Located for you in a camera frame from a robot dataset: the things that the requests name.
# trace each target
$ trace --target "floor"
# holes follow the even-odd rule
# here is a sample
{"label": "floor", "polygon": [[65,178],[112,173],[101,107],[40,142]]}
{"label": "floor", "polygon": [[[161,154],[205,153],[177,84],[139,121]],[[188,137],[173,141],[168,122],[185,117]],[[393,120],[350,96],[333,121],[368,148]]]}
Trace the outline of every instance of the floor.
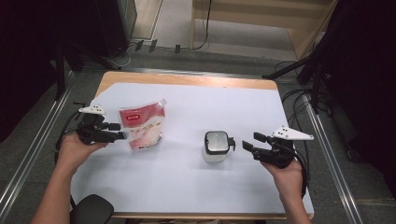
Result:
{"label": "floor", "polygon": [[[185,35],[190,33],[191,5],[189,4],[190,1],[186,0],[163,1],[160,13],[153,13],[152,18],[158,18],[157,22],[154,22],[155,20],[151,22],[156,25],[150,28],[149,32],[135,39],[145,39],[147,46],[139,51],[134,51],[134,46],[132,46],[113,61],[125,64],[122,69],[126,71],[136,68],[166,69],[234,74],[248,78],[261,78],[261,75],[271,74],[274,70],[281,69],[288,64],[282,62],[296,61],[287,33],[282,29],[214,21],[209,22],[209,38],[202,50],[185,50],[175,54],[173,52],[175,45],[181,45],[183,48],[190,44],[190,37]],[[195,27],[197,36],[195,46],[199,46],[204,36],[204,29],[201,29],[202,21],[196,21]],[[158,48],[148,53],[152,39],[158,39]],[[7,211],[0,210],[0,215],[2,215],[0,223],[28,223],[33,215],[53,169],[54,141],[63,123],[74,110],[71,106],[72,102],[89,102],[94,97],[95,89],[105,72],[97,63],[86,62],[86,64],[83,72],[69,75],[70,92],[64,97],[64,105],[53,102],[52,96],[56,90],[52,87],[21,121],[14,133],[6,141],[0,143],[3,173],[0,175],[1,189],[12,187],[8,182],[19,171],[18,167],[21,162],[25,161],[25,156],[27,159],[33,159],[29,175],[21,180],[24,185],[16,188],[17,197],[12,198],[12,207]],[[301,88],[295,82],[294,73],[287,74],[276,83],[281,96],[288,91]],[[284,105],[287,116],[293,113],[294,99],[295,96]],[[41,124],[47,122],[47,114],[57,106],[62,106],[63,109],[54,113],[50,130],[45,135],[39,135],[38,138],[43,136],[43,139],[38,139],[41,142],[33,145],[32,143],[36,143],[37,140],[36,135],[42,132]],[[391,198],[381,174],[370,164],[349,161],[346,155],[346,145],[331,117],[326,113],[321,113],[319,118],[330,145],[323,146],[319,141],[313,141],[308,145],[311,149],[312,173],[309,192],[316,211],[313,223],[396,223],[394,216],[396,202]],[[313,125],[309,111],[302,111],[299,119],[308,133],[314,133],[317,136],[318,131]],[[39,148],[36,154],[29,154],[32,147]],[[345,195],[345,192],[341,192],[336,185],[336,182],[340,181],[336,177],[340,175],[332,173],[334,163],[329,162],[326,155],[328,151],[325,147],[332,148],[335,166],[339,166],[346,188],[350,190],[348,195],[352,197],[354,204],[345,204],[350,201],[345,201],[340,197],[340,195]],[[357,208],[358,216],[356,214],[349,216],[351,212],[347,211],[349,206]],[[123,223],[123,220],[112,218],[110,223]],[[272,220],[268,223],[285,223],[285,221]]]}
{"label": "floor", "polygon": [[163,7],[163,0],[135,0],[137,15],[132,32],[132,39],[152,39],[158,18]]}

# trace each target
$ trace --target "plastic bag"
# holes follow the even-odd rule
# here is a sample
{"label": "plastic bag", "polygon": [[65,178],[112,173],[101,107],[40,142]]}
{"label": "plastic bag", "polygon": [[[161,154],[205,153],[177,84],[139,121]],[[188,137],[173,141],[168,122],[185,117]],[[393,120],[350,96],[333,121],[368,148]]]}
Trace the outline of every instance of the plastic bag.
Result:
{"label": "plastic bag", "polygon": [[163,139],[165,104],[166,100],[162,99],[158,103],[120,109],[120,122],[128,133],[132,150],[154,147]]}

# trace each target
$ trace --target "wire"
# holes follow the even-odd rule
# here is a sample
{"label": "wire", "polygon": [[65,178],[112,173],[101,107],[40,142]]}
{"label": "wire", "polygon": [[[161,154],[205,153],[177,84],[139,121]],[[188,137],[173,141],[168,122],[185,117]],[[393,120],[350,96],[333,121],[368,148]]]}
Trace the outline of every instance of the wire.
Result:
{"label": "wire", "polygon": [[[204,1],[201,1],[201,10],[202,10],[202,27],[204,28],[204,31],[205,31],[206,28],[205,28],[205,20],[204,20]],[[209,47],[210,47],[210,44],[209,44],[209,42],[207,42],[207,47],[206,47],[206,49],[204,51],[209,49]]]}
{"label": "wire", "polygon": [[307,170],[304,166],[303,160],[299,155],[296,155],[295,158],[297,159],[297,161],[300,163],[301,165],[301,173],[303,175],[303,185],[301,188],[301,197],[303,198],[306,194],[306,188],[308,187],[308,177],[307,177]]}
{"label": "wire", "polygon": [[129,46],[128,49],[126,50],[126,53],[128,54],[128,62],[127,62],[127,63],[125,63],[125,64],[118,64],[118,63],[115,63],[115,62],[111,61],[110,58],[107,58],[107,59],[108,59],[111,63],[115,64],[115,65],[118,66],[118,67],[124,67],[124,66],[128,65],[128,64],[131,62],[131,55],[129,54],[129,51],[128,51],[131,47],[133,47],[133,46]]}
{"label": "wire", "polygon": [[69,117],[69,119],[67,119],[66,123],[64,124],[64,127],[62,128],[61,133],[59,134],[58,140],[56,141],[56,146],[55,146],[55,148],[56,148],[57,152],[59,151],[59,149],[61,149],[61,143],[62,143],[62,140],[64,139],[64,135],[65,135],[65,131],[66,131],[67,126],[69,125],[69,123],[70,123],[70,121],[73,119],[73,117],[74,117],[75,115],[77,115],[78,113],[79,113],[78,110],[75,111],[75,112]]}
{"label": "wire", "polygon": [[209,36],[209,18],[210,18],[210,8],[212,7],[212,0],[209,1],[209,9],[207,10],[207,18],[206,18],[206,29],[205,29],[205,41],[198,48],[193,48],[193,50],[201,49],[206,43],[207,37]]}
{"label": "wire", "polygon": [[[300,132],[304,132],[303,131],[303,129],[302,129],[302,127],[301,127],[301,124],[300,124],[300,121],[297,119],[297,115],[300,113],[300,112],[302,112],[309,104],[310,104],[310,102],[304,102],[304,103],[302,103],[301,105],[299,105],[297,108],[296,108],[296,104],[297,104],[297,102],[298,102],[298,100],[300,99],[300,97],[302,97],[304,94],[307,94],[307,93],[309,93],[309,92],[311,92],[312,90],[293,90],[293,91],[289,91],[289,92],[287,92],[283,97],[282,97],[282,104],[284,104],[284,102],[289,98],[289,97],[291,97],[293,94],[295,94],[295,93],[297,93],[297,92],[299,92],[300,94],[297,96],[297,98],[294,100],[294,102],[293,102],[293,114],[288,118],[288,122],[290,122],[290,120],[292,119],[292,123],[291,123],[291,125],[290,125],[290,127],[292,128],[292,126],[293,126],[293,123],[294,123],[294,121],[296,120],[296,122],[297,122],[297,125],[298,125],[298,127],[299,127],[299,131]],[[298,150],[296,150],[297,151],[297,153],[298,154],[300,154],[300,156],[301,156],[301,158],[298,158],[298,160],[300,160],[300,163],[304,163],[304,171],[303,171],[303,175],[306,175],[306,186],[308,186],[309,184],[309,180],[310,180],[310,168],[309,168],[309,151],[308,151],[308,146],[307,146],[307,144],[306,144],[306,141],[303,141],[304,142],[304,150],[305,150],[305,160],[304,160],[304,157],[303,157],[303,155],[298,151]]]}
{"label": "wire", "polygon": [[[282,63],[296,63],[296,62],[295,62],[295,61],[284,61],[284,62],[277,63],[277,64],[275,65],[275,67],[274,67],[274,71],[275,71],[275,72],[277,72],[277,71],[276,71],[276,68],[277,68],[278,66],[280,66]],[[297,68],[294,69],[294,73],[298,76]]]}

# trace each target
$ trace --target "robotic hand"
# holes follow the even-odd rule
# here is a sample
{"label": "robotic hand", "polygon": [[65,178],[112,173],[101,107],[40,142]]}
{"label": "robotic hand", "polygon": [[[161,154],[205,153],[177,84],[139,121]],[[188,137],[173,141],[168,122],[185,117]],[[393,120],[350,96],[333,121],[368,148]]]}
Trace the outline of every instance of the robotic hand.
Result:
{"label": "robotic hand", "polygon": [[253,137],[260,142],[268,143],[272,147],[271,149],[264,149],[242,141],[242,148],[251,152],[254,160],[273,164],[283,169],[288,167],[292,160],[297,159],[303,168],[302,197],[304,197],[307,186],[307,173],[303,159],[294,149],[293,140],[313,140],[314,136],[300,133],[291,128],[281,127],[273,132],[272,137],[262,133],[254,133]]}
{"label": "robotic hand", "polygon": [[99,143],[114,143],[118,139],[125,139],[125,133],[123,132],[108,132],[104,131],[119,131],[121,129],[118,123],[107,123],[103,122],[105,118],[103,115],[106,113],[105,110],[99,106],[88,106],[81,108],[78,112],[83,113],[82,121],[78,124],[76,132],[79,140],[85,144],[92,142]]}

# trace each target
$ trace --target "table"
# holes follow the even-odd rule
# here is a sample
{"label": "table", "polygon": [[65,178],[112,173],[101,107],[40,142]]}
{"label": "table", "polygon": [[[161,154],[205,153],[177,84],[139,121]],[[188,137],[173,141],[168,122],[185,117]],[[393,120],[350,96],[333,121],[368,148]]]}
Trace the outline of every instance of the table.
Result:
{"label": "table", "polygon": [[[211,21],[265,25],[286,28],[297,58],[303,58],[321,32],[326,30],[337,0],[216,0]],[[209,0],[193,0],[191,48],[195,19],[206,20]]]}
{"label": "table", "polygon": [[[285,218],[271,175],[241,143],[287,124],[275,82],[192,75],[104,74],[92,105],[106,110],[105,121],[118,122],[122,106],[165,98],[163,140],[134,152],[118,140],[94,152],[74,175],[76,202],[100,195],[114,205],[114,217]],[[208,131],[234,137],[236,151],[225,161],[204,161]],[[312,217],[309,193],[304,205]]]}

